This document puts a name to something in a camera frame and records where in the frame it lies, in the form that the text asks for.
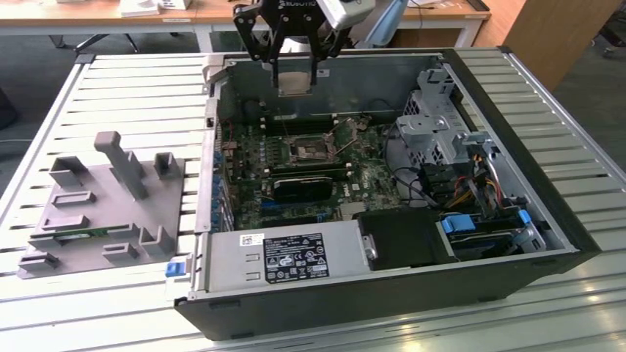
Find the table leg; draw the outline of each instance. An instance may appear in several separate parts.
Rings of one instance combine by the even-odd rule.
[[[134,38],[130,37],[130,34],[128,34],[128,33],[126,33],[124,35],[127,36],[130,46],[134,47],[135,53],[139,53],[138,44],[135,44]]]
[[[63,35],[50,35],[48,36],[50,40],[52,40],[52,44],[55,45],[55,48],[64,48],[66,47],[66,42],[63,40]]]
[[[86,48],[88,48],[92,44],[95,44],[96,42],[99,42],[100,40],[103,40],[106,37],[108,36],[108,34],[95,34],[90,37],[90,39],[87,39],[84,42],[82,42],[80,44],[78,44],[76,48],[75,48],[75,52],[78,54],[80,54],[80,51]]]
[[[478,30],[481,29],[482,20],[466,21],[465,27],[461,29],[459,38],[457,39],[457,48],[469,48],[477,39]]]
[[[195,29],[198,47],[200,53],[214,53],[214,43],[211,42],[211,26],[198,26]]]

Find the metal slatted platform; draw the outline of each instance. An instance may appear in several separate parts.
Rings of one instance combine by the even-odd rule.
[[[186,159],[178,252],[192,250],[203,55],[99,56],[94,64],[75,66],[0,201],[2,350],[622,351],[625,175],[514,56],[493,49],[459,55],[605,250],[598,257],[502,301],[267,337],[254,344],[204,339],[167,301],[164,264],[18,279],[16,262],[50,196],[46,171],[59,155],[104,163],[92,151],[92,138],[103,130],[123,134],[123,147],[140,160],[160,151]]]

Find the blue latch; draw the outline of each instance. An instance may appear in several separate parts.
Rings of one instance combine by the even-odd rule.
[[[186,275],[186,262],[168,262],[166,267],[166,277]]]
[[[519,214],[519,218],[522,219],[525,224],[530,224],[531,218],[530,218],[529,212],[526,210],[521,210],[521,211],[518,211],[518,214]]]
[[[474,220],[471,220],[471,216],[467,214],[446,216],[441,221],[441,225],[443,226],[446,233],[471,231],[477,229]]]

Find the green circuit board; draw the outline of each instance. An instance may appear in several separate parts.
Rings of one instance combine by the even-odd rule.
[[[363,117],[342,117],[331,133],[269,136],[261,126],[232,124],[223,130],[226,170],[236,230],[341,221],[357,210],[399,208],[401,196],[382,159],[383,129]],[[279,204],[273,198],[278,180],[313,177],[330,169],[338,180],[331,196],[315,202]],[[303,168],[289,176],[273,172]]]

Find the warning symbol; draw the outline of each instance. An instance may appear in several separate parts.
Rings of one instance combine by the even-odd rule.
[[[275,268],[278,266],[278,259],[277,257],[267,258],[267,267]]]

